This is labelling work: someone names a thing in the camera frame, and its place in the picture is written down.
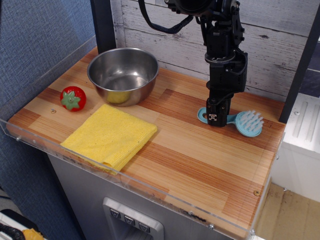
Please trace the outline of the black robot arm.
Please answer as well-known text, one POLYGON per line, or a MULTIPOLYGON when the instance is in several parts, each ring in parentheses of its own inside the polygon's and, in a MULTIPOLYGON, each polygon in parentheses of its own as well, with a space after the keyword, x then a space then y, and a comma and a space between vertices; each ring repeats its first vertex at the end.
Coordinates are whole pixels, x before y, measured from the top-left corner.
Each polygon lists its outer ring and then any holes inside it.
POLYGON ((224 127, 234 94, 245 90, 248 54, 240 50, 245 29, 240 21, 237 0, 168 0, 177 14, 196 18, 201 27, 205 61, 209 63, 209 97, 206 101, 207 123, 224 127))

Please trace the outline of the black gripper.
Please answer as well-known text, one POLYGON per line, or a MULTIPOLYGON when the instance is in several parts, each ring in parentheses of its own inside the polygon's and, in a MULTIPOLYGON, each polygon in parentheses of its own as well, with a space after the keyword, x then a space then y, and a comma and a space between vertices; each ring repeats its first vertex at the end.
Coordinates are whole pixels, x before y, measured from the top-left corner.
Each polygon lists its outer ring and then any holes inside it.
POLYGON ((206 100, 207 123, 214 127, 224 127, 230 112, 234 94, 245 91, 247 82, 248 54, 232 51, 224 57, 205 55, 209 63, 209 98, 206 100))

